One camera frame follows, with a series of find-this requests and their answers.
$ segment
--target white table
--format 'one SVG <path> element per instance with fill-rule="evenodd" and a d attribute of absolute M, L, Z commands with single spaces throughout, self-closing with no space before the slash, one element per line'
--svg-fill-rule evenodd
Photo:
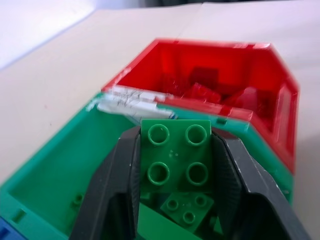
<path fill-rule="evenodd" d="M 96 11 L 0 72 L 0 183 L 154 38 L 271 42 L 301 86 L 293 207 L 320 239 L 319 9 L 297 0 Z"/>

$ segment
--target green storage tray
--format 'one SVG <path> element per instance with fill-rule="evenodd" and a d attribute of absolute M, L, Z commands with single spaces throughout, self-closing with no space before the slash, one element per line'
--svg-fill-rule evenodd
<path fill-rule="evenodd" d="M 239 137 L 250 155 L 272 175 L 286 199 L 292 203 L 294 185 L 292 174 L 249 122 L 163 104 L 158 104 L 157 107 L 174 111 L 178 119 L 210 120 L 212 127 L 228 131 Z"/>
<path fill-rule="evenodd" d="M 0 188 L 1 217 L 29 240 L 67 240 L 93 173 L 132 127 L 83 108 Z"/>

